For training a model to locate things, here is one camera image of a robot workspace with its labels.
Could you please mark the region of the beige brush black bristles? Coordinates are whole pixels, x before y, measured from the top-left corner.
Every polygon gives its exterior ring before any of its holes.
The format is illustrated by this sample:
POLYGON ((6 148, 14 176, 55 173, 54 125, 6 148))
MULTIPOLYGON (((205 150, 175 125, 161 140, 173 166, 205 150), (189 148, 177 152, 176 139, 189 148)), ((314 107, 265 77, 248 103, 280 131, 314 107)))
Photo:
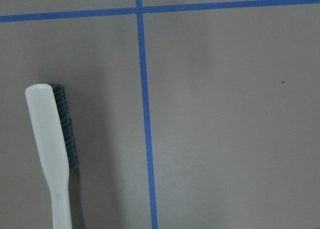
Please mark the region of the beige brush black bristles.
POLYGON ((53 228, 70 229, 69 177, 78 159, 65 88, 60 83, 34 84, 25 90, 25 97, 49 188, 53 228))

